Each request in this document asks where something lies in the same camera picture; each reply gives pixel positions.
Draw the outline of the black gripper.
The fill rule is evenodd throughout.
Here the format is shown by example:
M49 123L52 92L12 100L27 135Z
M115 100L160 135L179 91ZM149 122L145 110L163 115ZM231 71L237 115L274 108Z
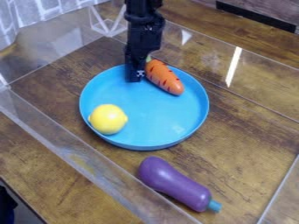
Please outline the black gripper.
M128 24L125 46L125 80L139 82L145 76L145 57L160 49L164 31L164 18L157 16L148 22L132 21Z

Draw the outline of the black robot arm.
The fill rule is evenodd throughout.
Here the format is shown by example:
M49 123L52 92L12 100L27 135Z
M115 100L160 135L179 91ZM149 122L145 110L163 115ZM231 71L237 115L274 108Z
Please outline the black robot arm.
M125 0L127 42L125 80L139 82L145 76L145 58L160 49L164 17L156 11L163 0Z

